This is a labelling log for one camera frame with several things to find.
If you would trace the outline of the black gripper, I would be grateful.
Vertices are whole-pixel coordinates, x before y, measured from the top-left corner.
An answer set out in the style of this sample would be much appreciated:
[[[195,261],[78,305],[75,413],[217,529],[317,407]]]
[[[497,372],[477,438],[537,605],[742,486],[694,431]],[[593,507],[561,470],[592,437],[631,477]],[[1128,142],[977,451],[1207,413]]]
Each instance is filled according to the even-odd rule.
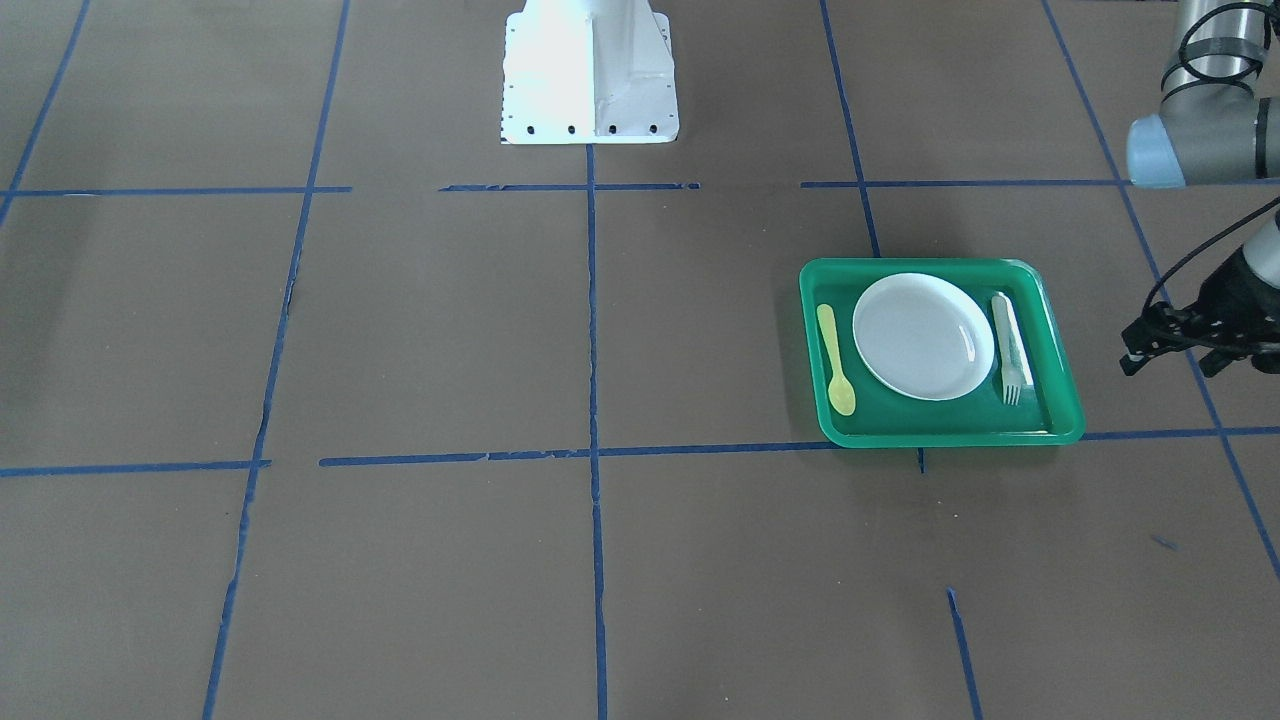
[[[1121,333],[1125,354],[1119,365],[1125,377],[1134,377],[1151,360],[1190,348],[1189,336],[1211,348],[1197,361],[1204,378],[1245,359],[1258,372],[1277,373],[1277,288],[1258,278],[1238,249],[1204,279],[1185,310],[1146,306]]]

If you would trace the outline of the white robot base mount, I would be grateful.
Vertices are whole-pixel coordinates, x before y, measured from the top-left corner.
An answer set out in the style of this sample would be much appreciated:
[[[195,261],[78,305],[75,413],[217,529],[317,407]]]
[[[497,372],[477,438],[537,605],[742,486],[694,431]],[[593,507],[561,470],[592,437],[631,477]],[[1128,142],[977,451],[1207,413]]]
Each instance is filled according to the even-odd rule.
[[[650,3],[527,1],[503,37],[502,143],[677,140],[671,23]]]

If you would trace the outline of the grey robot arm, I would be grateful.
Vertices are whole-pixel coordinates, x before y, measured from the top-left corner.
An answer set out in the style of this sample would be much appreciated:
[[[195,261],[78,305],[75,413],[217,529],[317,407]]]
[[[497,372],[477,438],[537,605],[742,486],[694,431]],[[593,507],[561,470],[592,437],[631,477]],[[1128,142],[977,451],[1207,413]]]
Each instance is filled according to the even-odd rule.
[[[1275,1],[1180,1],[1158,110],[1128,131],[1130,182],[1180,190],[1276,179],[1277,100],[1254,90],[1276,42]],[[1123,331],[1119,364],[1126,375],[1190,348],[1204,350],[1198,366],[1206,377],[1239,361],[1277,372],[1277,202],[1245,220],[1260,228],[1201,283],[1193,302],[1162,301],[1169,278],[1155,283]]]

